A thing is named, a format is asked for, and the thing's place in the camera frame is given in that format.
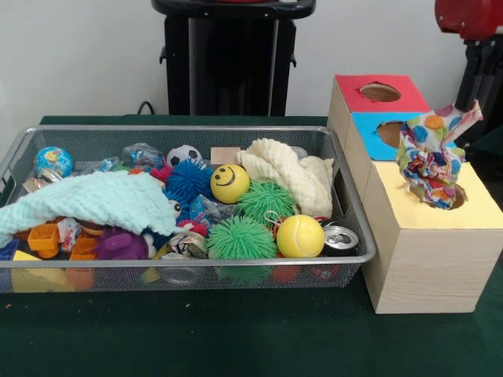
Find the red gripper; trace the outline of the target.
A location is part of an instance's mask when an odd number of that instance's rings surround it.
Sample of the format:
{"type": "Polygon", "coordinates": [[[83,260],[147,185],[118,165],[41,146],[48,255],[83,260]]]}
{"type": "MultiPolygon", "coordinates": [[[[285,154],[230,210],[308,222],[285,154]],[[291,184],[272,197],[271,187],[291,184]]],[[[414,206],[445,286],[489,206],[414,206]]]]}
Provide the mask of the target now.
{"type": "MultiPolygon", "coordinates": [[[[502,0],[436,0],[435,19],[441,32],[457,34],[464,40],[486,40],[502,35],[502,0]]],[[[455,107],[468,111],[479,85],[479,102],[486,103],[498,66],[498,39],[483,47],[480,41],[466,41],[466,68],[455,107]]]]}

